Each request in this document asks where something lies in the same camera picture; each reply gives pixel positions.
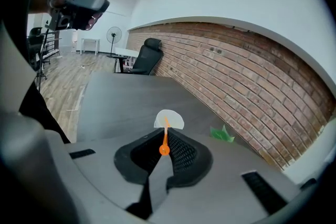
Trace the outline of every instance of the standing fan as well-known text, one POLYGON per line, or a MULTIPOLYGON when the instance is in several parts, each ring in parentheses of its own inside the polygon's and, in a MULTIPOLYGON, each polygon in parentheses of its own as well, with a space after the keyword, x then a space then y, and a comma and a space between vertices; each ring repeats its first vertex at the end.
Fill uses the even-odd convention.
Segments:
POLYGON ((119 27, 117 26, 113 26, 111 27, 106 34, 107 40, 109 41, 109 43, 112 43, 111 45, 111 52, 110 55, 107 55, 107 57, 113 58, 112 56, 112 47, 113 44, 118 43, 121 39, 121 30, 119 27))

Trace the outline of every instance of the gray table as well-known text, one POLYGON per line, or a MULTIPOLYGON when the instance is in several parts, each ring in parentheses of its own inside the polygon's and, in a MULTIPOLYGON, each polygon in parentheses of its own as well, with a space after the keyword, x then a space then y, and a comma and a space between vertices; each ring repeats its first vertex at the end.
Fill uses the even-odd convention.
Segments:
MULTIPOLYGON (((210 126, 221 129, 224 121, 172 78, 94 72, 86 88, 79 115, 77 141, 93 141, 154 131, 156 115, 174 110, 184 120, 182 133, 210 135, 210 126)), ((253 152, 231 127, 235 142, 253 152)))

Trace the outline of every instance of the green paper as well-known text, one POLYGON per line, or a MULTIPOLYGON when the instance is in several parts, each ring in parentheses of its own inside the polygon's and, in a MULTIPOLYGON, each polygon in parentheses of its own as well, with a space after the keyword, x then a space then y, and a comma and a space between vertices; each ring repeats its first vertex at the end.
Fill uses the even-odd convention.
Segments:
POLYGON ((210 133, 211 133, 211 136, 213 138, 216 138, 216 139, 219 139, 219 140, 224 140, 224 141, 227 141, 229 143, 232 143, 233 140, 235 139, 233 136, 230 136, 227 133, 227 131, 225 129, 225 125, 223 125, 223 129, 222 130, 210 127, 210 133))

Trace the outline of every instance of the hand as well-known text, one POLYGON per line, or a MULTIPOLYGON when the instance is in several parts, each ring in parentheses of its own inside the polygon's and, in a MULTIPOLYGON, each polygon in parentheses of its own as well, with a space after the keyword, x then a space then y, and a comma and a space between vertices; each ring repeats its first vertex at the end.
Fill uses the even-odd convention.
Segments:
MULTIPOLYGON (((54 0, 52 3, 55 7, 62 7, 65 4, 65 0, 54 0)), ((98 21, 98 19, 103 15, 103 13, 95 13, 93 14, 92 18, 89 19, 87 26, 85 27, 86 30, 91 30, 94 24, 98 21)))

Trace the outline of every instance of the orange pin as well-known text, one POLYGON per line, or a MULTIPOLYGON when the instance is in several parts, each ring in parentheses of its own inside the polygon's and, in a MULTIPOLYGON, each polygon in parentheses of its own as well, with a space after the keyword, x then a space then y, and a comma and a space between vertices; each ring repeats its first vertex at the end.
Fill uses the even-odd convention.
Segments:
POLYGON ((164 128, 164 138, 163 143, 159 148, 161 155, 168 155, 170 152, 170 148, 168 147, 168 127, 170 127, 167 117, 164 117, 166 121, 166 127, 164 128))

